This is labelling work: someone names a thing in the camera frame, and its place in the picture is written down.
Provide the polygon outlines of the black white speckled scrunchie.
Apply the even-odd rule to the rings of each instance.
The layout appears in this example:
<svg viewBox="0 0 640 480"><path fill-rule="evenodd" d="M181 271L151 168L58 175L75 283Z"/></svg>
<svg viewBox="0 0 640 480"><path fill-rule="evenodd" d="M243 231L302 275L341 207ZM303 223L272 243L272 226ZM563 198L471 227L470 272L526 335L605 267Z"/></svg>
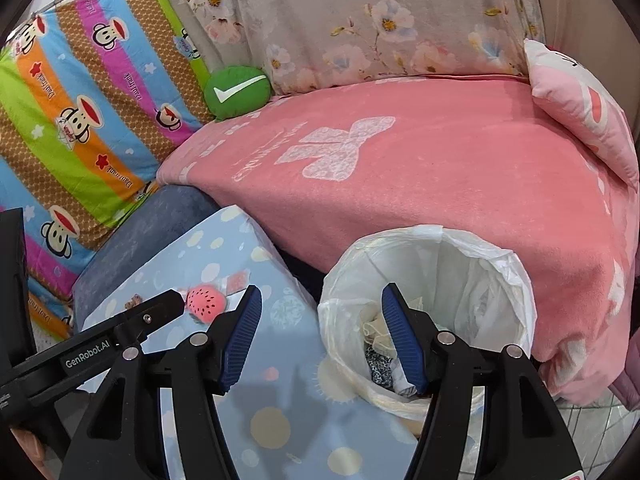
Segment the black white speckled scrunchie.
<svg viewBox="0 0 640 480"><path fill-rule="evenodd" d="M385 390L393 391L395 360L378 353L370 344L364 345L364 356L368 363L372 382Z"/></svg>

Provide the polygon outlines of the beige cloth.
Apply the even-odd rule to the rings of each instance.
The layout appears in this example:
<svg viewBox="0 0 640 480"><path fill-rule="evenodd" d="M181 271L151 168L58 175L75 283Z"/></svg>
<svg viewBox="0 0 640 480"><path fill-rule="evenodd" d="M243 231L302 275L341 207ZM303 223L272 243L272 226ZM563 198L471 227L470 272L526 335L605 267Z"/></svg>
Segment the beige cloth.
<svg viewBox="0 0 640 480"><path fill-rule="evenodd" d="M390 336L381 306L368 302L359 313L359 329L365 349L371 349L384 358L397 358L397 352Z"/></svg>

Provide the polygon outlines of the pink mesh sachet packet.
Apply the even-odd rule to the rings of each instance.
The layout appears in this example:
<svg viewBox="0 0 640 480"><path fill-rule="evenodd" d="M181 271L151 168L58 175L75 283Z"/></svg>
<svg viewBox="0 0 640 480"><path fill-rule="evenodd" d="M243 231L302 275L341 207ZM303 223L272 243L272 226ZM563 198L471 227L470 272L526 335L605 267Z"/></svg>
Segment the pink mesh sachet packet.
<svg viewBox="0 0 640 480"><path fill-rule="evenodd" d="M242 292L250 284L250 271L247 269L235 272L226 277L224 291L227 296Z"/></svg>

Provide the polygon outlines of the white trash bag bin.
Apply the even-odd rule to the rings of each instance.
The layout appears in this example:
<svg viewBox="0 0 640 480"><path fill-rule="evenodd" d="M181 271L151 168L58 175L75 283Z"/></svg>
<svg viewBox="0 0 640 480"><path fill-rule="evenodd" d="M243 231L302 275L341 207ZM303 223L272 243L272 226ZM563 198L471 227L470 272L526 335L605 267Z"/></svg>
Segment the white trash bag bin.
<svg viewBox="0 0 640 480"><path fill-rule="evenodd" d="M364 323L381 313L382 291L398 286L410 308L472 347L532 351L537 311L518 255L479 236L443 226L412 226L356 240L324 279L318 317L326 352L364 400L415 422L430 402L410 400L372 382Z"/></svg>

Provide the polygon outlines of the brown hair scrunchie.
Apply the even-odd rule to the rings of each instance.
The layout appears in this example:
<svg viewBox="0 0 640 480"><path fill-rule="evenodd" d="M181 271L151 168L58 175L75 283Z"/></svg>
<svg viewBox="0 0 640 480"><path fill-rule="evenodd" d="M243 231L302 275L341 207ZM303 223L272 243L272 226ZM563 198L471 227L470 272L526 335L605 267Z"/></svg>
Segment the brown hair scrunchie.
<svg viewBox="0 0 640 480"><path fill-rule="evenodd" d="M138 304L141 304L143 299L139 295L134 295L130 300L128 300L125 304L125 309L129 310L134 307L137 307Z"/></svg>

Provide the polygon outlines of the blue polka dot table cloth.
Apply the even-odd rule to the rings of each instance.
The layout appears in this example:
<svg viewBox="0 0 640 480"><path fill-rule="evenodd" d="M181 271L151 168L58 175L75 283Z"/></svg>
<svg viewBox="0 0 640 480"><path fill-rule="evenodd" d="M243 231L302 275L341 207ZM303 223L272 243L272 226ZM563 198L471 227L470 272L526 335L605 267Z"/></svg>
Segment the blue polka dot table cloth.
<svg viewBox="0 0 640 480"><path fill-rule="evenodd" d="M262 316L240 380L215 400L239 477L404 478L416 438L352 391L326 356L314 300L237 206L215 212L140 266L82 326L122 312L134 295L200 285L226 295L226 277L244 269L262 293ZM243 292L226 295L228 309Z"/></svg>

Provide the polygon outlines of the blue grey cushion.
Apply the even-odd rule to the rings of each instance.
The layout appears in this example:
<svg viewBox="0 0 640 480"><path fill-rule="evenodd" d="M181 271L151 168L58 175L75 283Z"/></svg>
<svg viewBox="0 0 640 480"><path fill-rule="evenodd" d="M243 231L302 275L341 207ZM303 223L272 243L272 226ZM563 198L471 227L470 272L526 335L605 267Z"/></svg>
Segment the blue grey cushion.
<svg viewBox="0 0 640 480"><path fill-rule="evenodd" d="M98 250L73 287L75 330L131 273L220 206L189 185L165 185Z"/></svg>

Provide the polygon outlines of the pink towel blanket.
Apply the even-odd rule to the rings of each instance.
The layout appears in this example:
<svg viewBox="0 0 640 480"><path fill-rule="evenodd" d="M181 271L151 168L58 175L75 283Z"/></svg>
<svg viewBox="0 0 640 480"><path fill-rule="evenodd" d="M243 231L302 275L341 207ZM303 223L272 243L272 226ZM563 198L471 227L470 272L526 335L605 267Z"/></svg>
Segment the pink towel blanket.
<svg viewBox="0 0 640 480"><path fill-rule="evenodd" d="M577 404L624 369L639 183L623 180L516 78L391 79L212 122L157 179L236 205L327 271L358 238L437 224L518 255L538 311L534 358Z"/></svg>

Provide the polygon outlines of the colourful monkey print bedsheet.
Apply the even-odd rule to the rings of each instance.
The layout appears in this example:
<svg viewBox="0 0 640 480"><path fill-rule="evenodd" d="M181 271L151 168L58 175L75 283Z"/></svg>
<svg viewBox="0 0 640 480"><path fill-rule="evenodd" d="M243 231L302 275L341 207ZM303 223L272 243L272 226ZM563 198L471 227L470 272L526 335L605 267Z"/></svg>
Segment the colourful monkey print bedsheet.
<svg viewBox="0 0 640 480"><path fill-rule="evenodd" d="M2 49L1 206L24 214L29 312L55 339L82 272L210 119L178 2L75 0Z"/></svg>

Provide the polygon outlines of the pink pillow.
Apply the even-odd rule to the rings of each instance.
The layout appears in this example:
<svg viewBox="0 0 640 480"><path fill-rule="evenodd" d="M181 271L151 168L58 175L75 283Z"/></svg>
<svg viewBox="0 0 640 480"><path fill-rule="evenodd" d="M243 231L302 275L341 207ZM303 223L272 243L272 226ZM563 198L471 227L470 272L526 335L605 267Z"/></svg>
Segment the pink pillow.
<svg viewBox="0 0 640 480"><path fill-rule="evenodd" d="M639 164L623 109L582 64L526 39L524 52L532 98L602 160L620 180L639 186Z"/></svg>

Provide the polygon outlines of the green checkmark cushion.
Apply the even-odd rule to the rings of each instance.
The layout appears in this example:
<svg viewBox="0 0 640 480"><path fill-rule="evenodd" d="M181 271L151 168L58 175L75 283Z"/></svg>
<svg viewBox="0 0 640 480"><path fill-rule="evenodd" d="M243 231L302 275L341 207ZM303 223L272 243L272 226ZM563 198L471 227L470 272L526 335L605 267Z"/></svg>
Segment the green checkmark cushion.
<svg viewBox="0 0 640 480"><path fill-rule="evenodd" d="M271 84L259 68L229 66L210 75L204 98L209 111L221 122L265 106L271 98Z"/></svg>

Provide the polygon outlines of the grey floral quilt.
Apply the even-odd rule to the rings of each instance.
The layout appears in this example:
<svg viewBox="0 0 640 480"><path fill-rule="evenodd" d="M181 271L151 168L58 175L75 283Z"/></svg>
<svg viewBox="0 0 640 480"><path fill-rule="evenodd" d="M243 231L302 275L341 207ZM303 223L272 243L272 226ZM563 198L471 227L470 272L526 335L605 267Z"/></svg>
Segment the grey floral quilt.
<svg viewBox="0 0 640 480"><path fill-rule="evenodd" d="M210 70L263 70L279 94L387 77L527 72L539 0L169 0Z"/></svg>

